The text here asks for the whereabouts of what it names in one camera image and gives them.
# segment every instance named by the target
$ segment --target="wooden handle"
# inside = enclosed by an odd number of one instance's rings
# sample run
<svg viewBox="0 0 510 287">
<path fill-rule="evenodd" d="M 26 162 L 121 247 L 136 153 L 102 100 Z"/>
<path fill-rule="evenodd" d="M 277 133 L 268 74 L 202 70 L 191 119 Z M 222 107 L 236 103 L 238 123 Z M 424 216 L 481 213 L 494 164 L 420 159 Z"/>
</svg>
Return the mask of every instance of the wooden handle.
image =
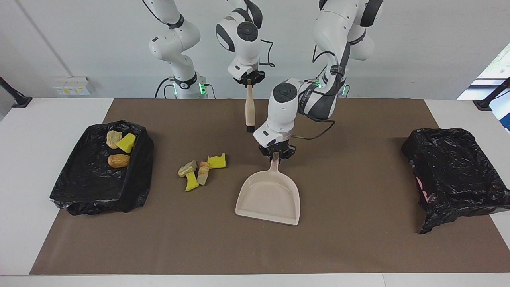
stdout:
<svg viewBox="0 0 510 287">
<path fill-rule="evenodd" d="M 255 126 L 255 103 L 253 102 L 253 86 L 246 86 L 246 126 Z"/>
</svg>

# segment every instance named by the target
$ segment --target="white table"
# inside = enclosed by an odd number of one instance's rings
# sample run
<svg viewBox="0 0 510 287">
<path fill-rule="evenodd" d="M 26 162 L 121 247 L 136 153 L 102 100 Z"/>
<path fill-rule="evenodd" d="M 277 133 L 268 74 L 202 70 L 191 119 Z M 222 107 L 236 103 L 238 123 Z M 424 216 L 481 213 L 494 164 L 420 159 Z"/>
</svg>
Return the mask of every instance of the white table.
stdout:
<svg viewBox="0 0 510 287">
<path fill-rule="evenodd" d="M 311 274 L 29 276 L 57 216 L 48 199 L 67 157 L 112 99 L 34 99 L 0 122 L 0 286 L 509 286 L 504 274 Z M 510 186 L 510 134 L 467 101 L 426 101 L 441 128 L 464 128 Z M 59 130 L 48 127 L 58 126 Z M 510 246 L 510 212 L 491 215 Z"/>
</svg>

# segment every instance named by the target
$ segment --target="blue object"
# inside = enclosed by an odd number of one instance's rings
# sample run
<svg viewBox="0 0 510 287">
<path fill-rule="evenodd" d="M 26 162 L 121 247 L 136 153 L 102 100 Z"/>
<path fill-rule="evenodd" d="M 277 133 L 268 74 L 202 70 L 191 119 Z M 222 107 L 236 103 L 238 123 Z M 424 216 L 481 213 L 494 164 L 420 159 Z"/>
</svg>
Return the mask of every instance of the blue object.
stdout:
<svg viewBox="0 0 510 287">
<path fill-rule="evenodd" d="M 501 124 L 510 130 L 510 113 L 500 120 Z"/>
</svg>

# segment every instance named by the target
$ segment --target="dustpan handle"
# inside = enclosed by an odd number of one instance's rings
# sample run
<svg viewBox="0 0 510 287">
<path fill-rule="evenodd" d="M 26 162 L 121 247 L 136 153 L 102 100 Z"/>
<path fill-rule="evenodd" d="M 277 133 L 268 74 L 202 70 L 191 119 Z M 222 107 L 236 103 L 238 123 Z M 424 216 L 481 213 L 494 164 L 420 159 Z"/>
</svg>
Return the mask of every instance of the dustpan handle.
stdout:
<svg viewBox="0 0 510 287">
<path fill-rule="evenodd" d="M 269 168 L 272 172 L 278 172 L 278 158 L 279 153 L 273 153 L 273 160 L 271 161 L 271 167 Z"/>
</svg>

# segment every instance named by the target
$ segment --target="black metal pole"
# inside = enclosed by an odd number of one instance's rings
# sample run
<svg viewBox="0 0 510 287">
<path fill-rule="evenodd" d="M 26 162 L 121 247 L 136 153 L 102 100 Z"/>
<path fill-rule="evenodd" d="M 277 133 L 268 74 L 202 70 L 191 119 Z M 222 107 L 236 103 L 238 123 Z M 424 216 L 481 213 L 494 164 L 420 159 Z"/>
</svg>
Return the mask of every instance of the black metal pole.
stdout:
<svg viewBox="0 0 510 287">
<path fill-rule="evenodd" d="M 14 98 L 16 103 L 12 105 L 13 108 L 24 108 L 32 100 L 32 97 L 25 97 L 22 93 L 11 87 L 2 77 L 0 77 L 0 85 Z"/>
<path fill-rule="evenodd" d="M 475 106 L 480 111 L 492 111 L 492 109 L 489 107 L 492 100 L 497 98 L 504 90 L 508 89 L 510 86 L 510 77 L 506 79 L 501 85 L 499 85 L 490 95 L 487 96 L 487 98 L 483 100 L 474 100 L 473 103 L 475 103 Z"/>
</svg>

